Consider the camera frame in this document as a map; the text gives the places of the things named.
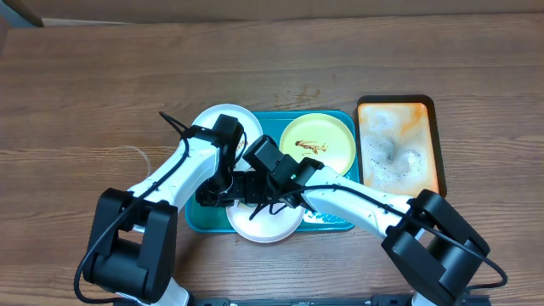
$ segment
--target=teal tray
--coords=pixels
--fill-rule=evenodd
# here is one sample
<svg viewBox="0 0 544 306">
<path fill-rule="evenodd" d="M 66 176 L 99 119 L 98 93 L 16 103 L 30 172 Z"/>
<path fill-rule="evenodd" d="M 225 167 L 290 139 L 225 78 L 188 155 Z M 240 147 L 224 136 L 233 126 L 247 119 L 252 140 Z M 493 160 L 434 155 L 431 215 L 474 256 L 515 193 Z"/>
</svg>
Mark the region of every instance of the teal tray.
<svg viewBox="0 0 544 306">
<path fill-rule="evenodd" d="M 255 117 L 261 122 L 263 132 L 268 134 L 279 145 L 281 134 L 287 125 L 298 117 L 311 113 L 322 113 L 331 115 L 342 121 L 349 131 L 355 136 L 355 124 L 351 117 L 341 110 L 289 110 L 289 111 L 256 111 Z M 359 161 L 355 160 L 345 178 L 359 183 Z M 235 233 L 230 226 L 227 213 L 224 208 L 201 207 L 193 196 L 185 204 L 185 219 L 187 224 L 200 233 Z M 351 230 L 353 224 L 326 213 L 312 213 L 306 211 L 303 222 L 298 226 L 297 232 L 312 231 L 339 231 Z"/>
</svg>

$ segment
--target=wooden table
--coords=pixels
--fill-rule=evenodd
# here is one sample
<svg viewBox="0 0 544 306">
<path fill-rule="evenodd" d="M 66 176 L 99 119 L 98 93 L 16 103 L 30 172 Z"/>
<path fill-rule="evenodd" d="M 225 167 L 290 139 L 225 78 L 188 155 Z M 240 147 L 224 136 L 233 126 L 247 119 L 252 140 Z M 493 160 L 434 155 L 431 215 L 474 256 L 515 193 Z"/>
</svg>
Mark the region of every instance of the wooden table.
<svg viewBox="0 0 544 306">
<path fill-rule="evenodd" d="M 544 303 L 544 14 L 515 14 L 11 30 L 0 304 L 80 304 L 72 278 L 100 193 L 147 172 L 123 146 L 153 167 L 177 146 L 158 111 L 186 124 L 220 103 L 352 114 L 364 94 L 434 99 L 447 199 L 510 276 L 494 305 Z M 199 235 L 181 213 L 175 278 L 197 297 L 408 292 L 378 242 L 354 229 L 263 246 Z"/>
</svg>

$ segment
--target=black cable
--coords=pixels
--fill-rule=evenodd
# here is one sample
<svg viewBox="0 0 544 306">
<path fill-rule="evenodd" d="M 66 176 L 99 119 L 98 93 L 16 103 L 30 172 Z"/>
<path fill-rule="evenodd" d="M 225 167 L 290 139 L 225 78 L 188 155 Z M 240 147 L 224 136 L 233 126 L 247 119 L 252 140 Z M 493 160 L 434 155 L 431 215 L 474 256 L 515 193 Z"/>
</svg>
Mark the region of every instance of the black cable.
<svg viewBox="0 0 544 306">
<path fill-rule="evenodd" d="M 244 131 L 244 147 L 241 148 L 240 154 L 235 159 L 235 163 L 234 163 L 235 166 L 236 166 L 236 163 L 238 163 L 238 161 L 241 159 L 241 156 L 244 155 L 244 151 L 246 150 L 246 146 L 247 146 L 247 135 L 246 135 L 246 131 Z"/>
<path fill-rule="evenodd" d="M 176 170 L 181 167 L 181 165 L 184 163 L 185 159 L 187 159 L 187 156 L 189 156 L 189 141 L 187 141 L 187 138 L 183 136 L 183 132 L 179 129 L 179 127 L 175 126 L 173 124 L 176 123 L 182 128 L 187 128 L 185 125 L 181 124 L 177 120 L 173 119 L 169 115 L 159 112 L 159 114 L 166 120 L 171 126 L 174 127 L 174 129 L 179 133 L 180 137 L 184 141 L 185 144 L 185 151 L 184 154 L 181 156 L 181 159 L 167 172 L 165 173 L 161 178 L 159 178 L 153 185 L 144 193 L 142 193 L 140 196 L 138 196 L 134 201 L 125 208 L 118 216 L 113 220 L 113 222 L 108 226 L 105 231 L 100 235 L 99 239 L 96 240 L 96 242 L 89 248 L 88 252 L 83 257 L 82 261 L 77 266 L 76 275 L 74 276 L 74 293 L 76 294 L 76 297 L 84 302 L 89 304 L 103 304 L 103 303 L 125 303 L 128 301 L 132 301 L 130 299 L 124 298 L 124 297 L 110 297 L 110 298 L 88 298 L 85 297 L 80 288 L 79 288 L 79 280 L 81 278 L 81 274 L 83 271 L 83 266 L 88 261 L 88 259 L 91 257 L 91 254 L 94 254 L 94 250 L 98 247 L 99 243 L 106 237 L 112 230 L 115 230 L 118 228 L 119 225 L 121 225 L 126 219 L 128 214 L 137 206 L 140 205 L 140 203 L 143 202 L 143 199 L 151 194 L 151 192 L 155 191 L 159 186 L 161 186 L 162 183 L 164 183 Z"/>
<path fill-rule="evenodd" d="M 386 211 L 388 211 L 390 213 L 394 213 L 397 216 L 404 218 L 408 222 L 411 222 L 412 224 L 426 230 L 427 232 L 439 237 L 440 239 L 442 239 L 444 241 L 448 241 L 449 243 L 451 243 L 452 245 L 454 245 L 456 247 L 459 247 L 463 251 L 472 254 L 477 259 L 479 259 L 479 260 L 483 261 L 484 263 L 488 264 L 492 269 L 494 269 L 501 276 L 501 281 L 498 281 L 498 282 L 489 283 L 489 284 L 480 284 L 480 285 L 467 286 L 465 288 L 465 290 L 464 290 L 464 292 L 466 292 L 466 293 L 470 293 L 471 290 L 475 290 L 475 289 L 494 289 L 494 288 L 505 286 L 508 283 L 508 275 L 506 274 L 506 272 L 504 272 L 504 270 L 501 267 L 499 267 L 498 264 L 494 263 L 491 259 L 488 259 L 486 256 L 482 256 L 481 254 L 478 254 L 477 252 L 469 249 L 468 247 L 464 246 L 463 244 L 451 239 L 447 235 L 443 234 L 441 231 L 436 230 L 436 229 L 426 225 L 425 223 L 423 223 L 423 222 L 421 222 L 421 221 L 419 221 L 419 220 L 417 220 L 417 219 L 415 219 L 415 218 L 413 218 L 411 216 L 408 216 L 407 214 L 405 214 L 403 212 L 400 212 L 400 211 L 390 207 L 389 205 L 383 204 L 380 201 L 376 201 L 373 198 L 369 197 L 368 195 L 365 195 L 365 194 L 363 194 L 363 193 L 361 193 L 361 192 L 359 192 L 357 190 L 351 189 L 349 187 L 341 186 L 341 185 L 337 185 L 337 184 L 305 186 L 305 187 L 300 188 L 298 190 L 293 190 L 293 191 L 286 192 L 285 194 L 277 196 L 275 199 L 272 199 L 269 202 L 278 201 L 280 198 L 290 196 L 290 195 L 294 195 L 294 194 L 303 193 L 304 191 L 307 191 L 307 190 L 344 190 L 344 191 L 350 192 L 350 193 L 352 193 L 352 194 L 354 194 L 356 196 L 359 196 L 359 197 L 369 201 L 370 203 L 372 203 L 372 204 L 374 204 L 374 205 L 376 205 L 376 206 L 378 206 L 378 207 L 380 207 L 380 208 L 382 208 L 382 209 L 384 209 L 384 210 L 386 210 Z"/>
</svg>

